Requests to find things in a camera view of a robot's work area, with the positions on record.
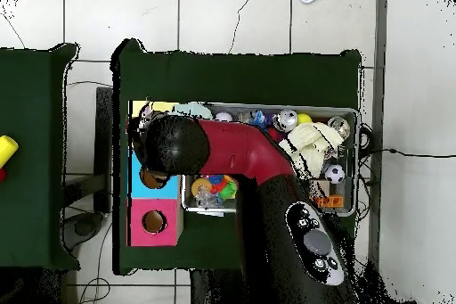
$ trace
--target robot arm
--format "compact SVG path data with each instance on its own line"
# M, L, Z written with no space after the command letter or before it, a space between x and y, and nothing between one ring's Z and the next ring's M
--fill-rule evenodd
M238 178L243 272L262 289L257 297L267 295L266 304L335 304L315 294L344 282L342 264L287 154L268 135L182 116L156 118L146 135L144 163L152 172Z

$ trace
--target pink block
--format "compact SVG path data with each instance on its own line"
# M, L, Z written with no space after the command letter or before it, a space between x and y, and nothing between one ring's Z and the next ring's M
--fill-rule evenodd
M147 211L158 210L167 219L167 227L159 234L150 234L143 227L143 216ZM131 246L176 246L177 244L177 200L132 199Z

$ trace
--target yellow cylinder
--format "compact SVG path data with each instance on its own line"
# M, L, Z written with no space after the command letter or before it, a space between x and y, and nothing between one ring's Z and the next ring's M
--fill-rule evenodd
M0 136L0 168L14 155L19 145L9 136Z

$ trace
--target blue block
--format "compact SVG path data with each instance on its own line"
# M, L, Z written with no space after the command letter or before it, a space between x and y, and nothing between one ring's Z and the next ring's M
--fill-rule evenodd
M173 176L167 181L162 189L150 189L144 186L139 178L141 164L132 154L132 198L149 198L149 199L177 199L179 193L178 177Z

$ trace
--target green table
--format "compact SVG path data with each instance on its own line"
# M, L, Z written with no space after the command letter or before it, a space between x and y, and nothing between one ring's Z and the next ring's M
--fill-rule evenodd
M78 268L60 237L62 87L76 51L0 49L0 135L20 147L0 184L0 267Z
M252 103L358 108L361 55L293 53L275 56L146 53L135 39L126 39L113 54L111 69L120 82L114 86L114 107L119 107L120 149L114 151L114 263L118 271L139 267L240 267L240 249L234 218L184 213L183 234L177 246L126 246L127 138L125 124L129 100L164 102ZM344 225L353 235L352 215Z

